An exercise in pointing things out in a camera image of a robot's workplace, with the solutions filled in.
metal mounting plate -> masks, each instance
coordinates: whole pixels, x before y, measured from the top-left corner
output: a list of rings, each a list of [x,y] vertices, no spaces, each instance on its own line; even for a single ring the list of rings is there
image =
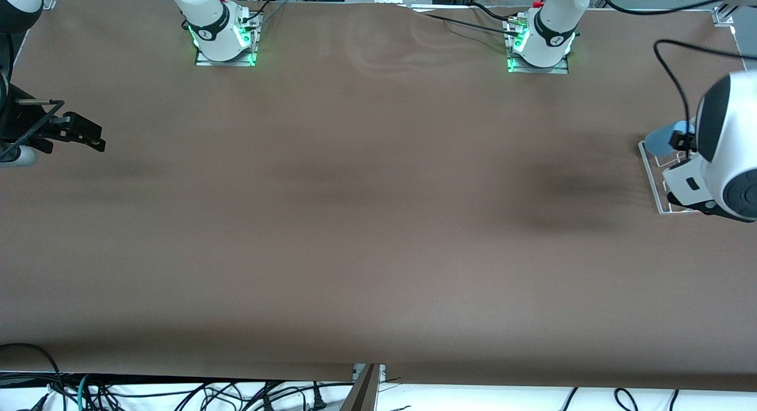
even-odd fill
[[[508,21],[502,21],[502,29],[505,31],[515,31],[515,32],[521,32],[518,31],[519,27],[513,28],[512,25]],[[541,68],[538,66],[530,65],[530,63],[527,63],[523,59],[522,56],[519,55],[516,51],[514,51],[515,42],[518,39],[518,37],[513,37],[511,35],[504,34],[505,36],[505,47],[507,49],[507,71],[508,72],[528,72],[532,74],[568,74],[568,57],[563,56],[562,60],[560,60],[559,63],[555,66],[547,67],[547,68]]]
[[[249,9],[244,7],[243,17],[249,17]],[[255,66],[257,64],[257,48],[260,45],[260,31],[262,31],[263,15],[260,13],[249,20],[243,27],[251,28],[251,31],[241,33],[243,37],[249,37],[251,44],[241,51],[235,58],[227,61],[209,60],[200,49],[197,49],[195,55],[195,65],[197,66]]]
[[[697,211],[687,209],[686,207],[676,206],[668,201],[668,185],[662,177],[662,172],[670,166],[674,166],[684,160],[685,153],[679,151],[673,154],[669,160],[660,160],[659,158],[646,152],[644,141],[639,142],[639,152],[641,160],[644,163],[646,176],[649,179],[649,186],[652,188],[652,196],[655,200],[655,206],[659,214],[687,214]]]

